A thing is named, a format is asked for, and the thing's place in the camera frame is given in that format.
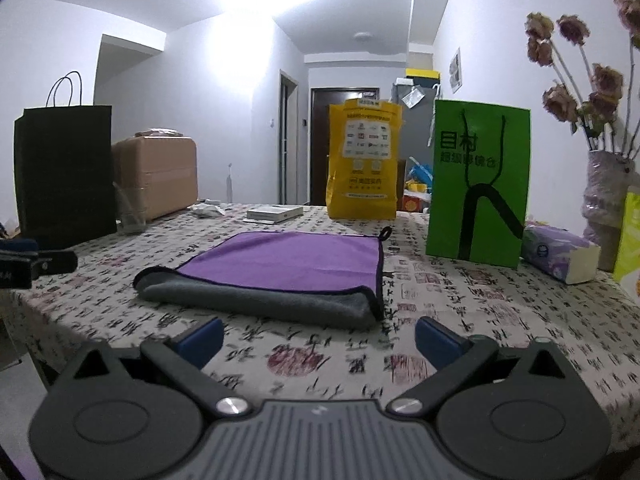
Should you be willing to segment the yellow box on refrigerator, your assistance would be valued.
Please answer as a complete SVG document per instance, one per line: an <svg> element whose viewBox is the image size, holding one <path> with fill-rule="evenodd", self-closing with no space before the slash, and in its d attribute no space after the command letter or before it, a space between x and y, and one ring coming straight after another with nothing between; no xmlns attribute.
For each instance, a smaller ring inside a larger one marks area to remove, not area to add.
<svg viewBox="0 0 640 480"><path fill-rule="evenodd" d="M438 70L426 70L425 68L407 68L405 70L405 74L407 78L440 78Z"/></svg>

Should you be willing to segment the wall picture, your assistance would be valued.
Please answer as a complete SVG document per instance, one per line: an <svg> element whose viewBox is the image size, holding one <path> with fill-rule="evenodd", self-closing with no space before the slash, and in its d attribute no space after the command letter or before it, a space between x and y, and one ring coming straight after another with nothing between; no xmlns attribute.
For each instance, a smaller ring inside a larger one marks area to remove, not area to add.
<svg viewBox="0 0 640 480"><path fill-rule="evenodd" d="M452 93L462 87L461 52L457 50L449 63L449 84Z"/></svg>

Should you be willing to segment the yellow paper bag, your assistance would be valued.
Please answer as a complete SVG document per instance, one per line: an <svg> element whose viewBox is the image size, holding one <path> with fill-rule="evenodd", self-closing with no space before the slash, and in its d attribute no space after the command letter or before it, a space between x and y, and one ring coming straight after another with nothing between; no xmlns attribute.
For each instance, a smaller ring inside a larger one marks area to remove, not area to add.
<svg viewBox="0 0 640 480"><path fill-rule="evenodd" d="M337 220L393 220L397 210L398 104L350 99L329 107L326 210Z"/></svg>

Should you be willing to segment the light green package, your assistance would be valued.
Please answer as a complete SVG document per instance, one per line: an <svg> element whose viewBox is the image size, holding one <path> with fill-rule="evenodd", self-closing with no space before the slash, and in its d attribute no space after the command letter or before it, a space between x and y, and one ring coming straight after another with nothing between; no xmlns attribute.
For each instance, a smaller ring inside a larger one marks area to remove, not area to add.
<svg viewBox="0 0 640 480"><path fill-rule="evenodd" d="M613 280L627 296L640 302L640 194L638 186L628 188L620 246L613 271Z"/></svg>

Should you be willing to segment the clear glass cup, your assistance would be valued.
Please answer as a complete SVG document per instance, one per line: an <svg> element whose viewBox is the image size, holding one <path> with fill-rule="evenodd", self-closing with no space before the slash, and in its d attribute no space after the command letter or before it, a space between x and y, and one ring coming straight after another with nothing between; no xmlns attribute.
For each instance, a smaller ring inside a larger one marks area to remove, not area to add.
<svg viewBox="0 0 640 480"><path fill-rule="evenodd" d="M124 234L140 234L146 229L146 207L143 188L122 188L113 183L115 189L120 230Z"/></svg>

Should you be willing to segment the black paper shopping bag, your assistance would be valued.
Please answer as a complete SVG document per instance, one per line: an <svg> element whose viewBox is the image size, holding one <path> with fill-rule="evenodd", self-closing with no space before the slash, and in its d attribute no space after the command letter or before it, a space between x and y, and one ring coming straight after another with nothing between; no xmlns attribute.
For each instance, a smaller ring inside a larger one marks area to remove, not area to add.
<svg viewBox="0 0 640 480"><path fill-rule="evenodd" d="M63 81L82 84L77 70L58 78L44 107L14 122L14 188L22 237L58 250L116 232L112 108L58 106Z"/></svg>

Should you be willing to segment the beige suitcase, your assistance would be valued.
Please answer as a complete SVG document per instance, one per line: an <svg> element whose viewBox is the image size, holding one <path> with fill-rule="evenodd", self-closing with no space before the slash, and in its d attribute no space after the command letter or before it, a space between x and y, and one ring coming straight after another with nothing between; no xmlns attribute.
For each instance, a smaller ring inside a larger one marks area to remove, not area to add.
<svg viewBox="0 0 640 480"><path fill-rule="evenodd" d="M198 200L196 143L188 136L133 136L112 145L114 181L152 221Z"/></svg>

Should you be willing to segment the calligraphy print tablecloth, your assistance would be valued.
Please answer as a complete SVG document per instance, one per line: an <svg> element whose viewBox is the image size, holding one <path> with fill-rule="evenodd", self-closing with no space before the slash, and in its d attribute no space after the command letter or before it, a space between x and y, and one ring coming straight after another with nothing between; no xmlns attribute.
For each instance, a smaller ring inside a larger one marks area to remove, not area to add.
<svg viewBox="0 0 640 480"><path fill-rule="evenodd" d="M149 266L174 268L248 230L245 208L218 218L190 212L134 236L79 245L79 266L29 290L2 292L11 335L35 357L62 368L87 340L132 347L173 337L213 316L140 300L134 277ZM206 373L253 402L270 398L359 399L386 403L433 373L414 346L414 326L430 316L460 335L486 335L524 347L553 340L608 415L612 448L639 442L639 310L605 274L567 286L528 264L514 269L425 255L427 218L398 214L384 245L384 318L372 330L282 323L225 315L224 348Z"/></svg>

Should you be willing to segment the white flat box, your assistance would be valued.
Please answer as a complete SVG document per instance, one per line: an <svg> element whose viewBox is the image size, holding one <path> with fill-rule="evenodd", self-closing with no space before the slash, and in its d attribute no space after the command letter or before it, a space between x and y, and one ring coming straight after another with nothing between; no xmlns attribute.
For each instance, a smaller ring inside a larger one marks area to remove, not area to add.
<svg viewBox="0 0 640 480"><path fill-rule="evenodd" d="M262 205L249 209L245 219L249 222L276 224L297 218L304 213L300 205Z"/></svg>

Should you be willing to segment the grey refrigerator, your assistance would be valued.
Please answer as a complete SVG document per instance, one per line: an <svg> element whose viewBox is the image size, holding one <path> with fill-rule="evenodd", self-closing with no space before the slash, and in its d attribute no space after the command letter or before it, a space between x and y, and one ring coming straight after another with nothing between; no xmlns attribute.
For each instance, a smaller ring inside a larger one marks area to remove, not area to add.
<svg viewBox="0 0 640 480"><path fill-rule="evenodd" d="M432 125L436 88L422 86L409 78L397 78L392 87L392 102L402 111L399 156L413 157L423 165L431 165L434 157Z"/></svg>

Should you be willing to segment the wrapped flower vase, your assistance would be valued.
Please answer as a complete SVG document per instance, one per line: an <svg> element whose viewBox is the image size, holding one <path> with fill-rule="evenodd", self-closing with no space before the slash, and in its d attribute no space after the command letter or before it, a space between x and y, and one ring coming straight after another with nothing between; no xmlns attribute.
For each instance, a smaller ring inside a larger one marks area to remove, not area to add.
<svg viewBox="0 0 640 480"><path fill-rule="evenodd" d="M584 237L598 245L598 268L612 272L620 247L628 188L639 186L633 160L607 151L588 154L587 184L582 194L582 216L587 224Z"/></svg>

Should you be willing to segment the purple tissue pack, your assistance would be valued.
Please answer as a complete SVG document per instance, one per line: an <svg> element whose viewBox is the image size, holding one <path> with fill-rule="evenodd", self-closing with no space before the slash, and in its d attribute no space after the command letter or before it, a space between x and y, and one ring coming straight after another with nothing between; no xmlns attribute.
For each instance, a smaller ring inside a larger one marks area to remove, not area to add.
<svg viewBox="0 0 640 480"><path fill-rule="evenodd" d="M529 222L524 228L522 259L567 285L592 281L600 253L599 245L555 226Z"/></svg>

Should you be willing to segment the crumpled white paper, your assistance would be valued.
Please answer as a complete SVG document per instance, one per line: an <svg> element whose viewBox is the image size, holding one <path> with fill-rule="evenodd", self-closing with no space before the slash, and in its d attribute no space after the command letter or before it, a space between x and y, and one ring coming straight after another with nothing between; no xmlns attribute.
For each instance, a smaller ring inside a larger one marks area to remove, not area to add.
<svg viewBox="0 0 640 480"><path fill-rule="evenodd" d="M198 218L220 218L227 214L219 200L201 200L189 210Z"/></svg>

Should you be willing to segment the green paper shopping bag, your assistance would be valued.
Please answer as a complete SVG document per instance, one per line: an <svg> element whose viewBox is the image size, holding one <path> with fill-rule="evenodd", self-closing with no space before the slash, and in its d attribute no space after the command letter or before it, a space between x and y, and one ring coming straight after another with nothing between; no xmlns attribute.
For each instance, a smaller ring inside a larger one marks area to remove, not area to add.
<svg viewBox="0 0 640 480"><path fill-rule="evenodd" d="M438 100L427 255L515 268L529 167L529 110Z"/></svg>

